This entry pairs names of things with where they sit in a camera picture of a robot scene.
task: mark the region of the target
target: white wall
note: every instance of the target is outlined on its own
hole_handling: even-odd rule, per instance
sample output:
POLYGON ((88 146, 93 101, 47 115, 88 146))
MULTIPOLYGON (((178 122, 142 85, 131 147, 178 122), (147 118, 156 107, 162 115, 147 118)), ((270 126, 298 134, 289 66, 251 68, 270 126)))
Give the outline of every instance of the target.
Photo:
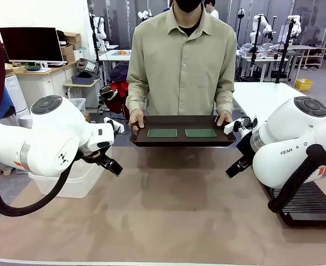
POLYGON ((86 0, 0 0, 0 27, 54 27, 80 33, 86 58, 94 58, 86 0))

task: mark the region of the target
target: man's hand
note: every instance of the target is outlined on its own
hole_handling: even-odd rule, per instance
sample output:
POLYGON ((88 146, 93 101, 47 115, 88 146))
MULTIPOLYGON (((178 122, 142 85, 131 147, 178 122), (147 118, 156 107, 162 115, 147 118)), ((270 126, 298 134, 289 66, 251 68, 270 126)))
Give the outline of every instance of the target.
POLYGON ((221 126, 224 121, 226 121, 228 123, 232 123, 233 122, 233 119, 231 118, 231 115, 230 115, 230 113, 227 110, 223 110, 220 113, 220 117, 219 117, 219 120, 217 122, 217 126, 221 126))
MULTIPOLYGON (((130 127, 133 123, 138 122, 140 128, 144 128, 144 122, 143 122, 144 114, 141 109, 135 109, 131 112, 130 116, 130 127)), ((137 126, 134 126, 134 131, 138 131, 137 126)))

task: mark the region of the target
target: blue clothing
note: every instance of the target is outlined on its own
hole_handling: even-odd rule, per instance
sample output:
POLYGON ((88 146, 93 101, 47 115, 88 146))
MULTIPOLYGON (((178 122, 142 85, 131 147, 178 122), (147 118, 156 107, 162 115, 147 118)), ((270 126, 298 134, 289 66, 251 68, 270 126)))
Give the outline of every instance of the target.
POLYGON ((9 108, 11 106, 14 106, 12 99, 10 98, 7 89, 4 87, 4 94, 3 94, 3 99, 1 101, 0 105, 0 119, 4 117, 4 115, 7 113, 9 108))

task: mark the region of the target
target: black face mask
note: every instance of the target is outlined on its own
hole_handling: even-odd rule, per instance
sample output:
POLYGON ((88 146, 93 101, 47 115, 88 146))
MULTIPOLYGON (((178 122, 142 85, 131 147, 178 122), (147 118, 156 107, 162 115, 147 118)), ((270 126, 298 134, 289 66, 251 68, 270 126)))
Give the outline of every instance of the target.
POLYGON ((175 0, 175 1, 176 4, 178 4, 179 8, 186 13, 192 12, 201 4, 201 0, 175 0))

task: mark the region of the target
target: black undershirt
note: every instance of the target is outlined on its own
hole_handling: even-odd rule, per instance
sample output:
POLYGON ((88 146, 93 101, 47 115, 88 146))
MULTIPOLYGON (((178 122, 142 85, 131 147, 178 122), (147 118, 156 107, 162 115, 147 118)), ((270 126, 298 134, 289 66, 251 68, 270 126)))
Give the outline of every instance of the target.
POLYGON ((179 28, 187 34, 188 37, 190 37, 194 31, 198 28, 198 26, 200 26, 200 23, 201 23, 201 19, 202 19, 202 13, 201 13, 201 17, 200 19, 197 21, 196 25, 193 26, 192 28, 183 28, 183 27, 180 27, 179 28))

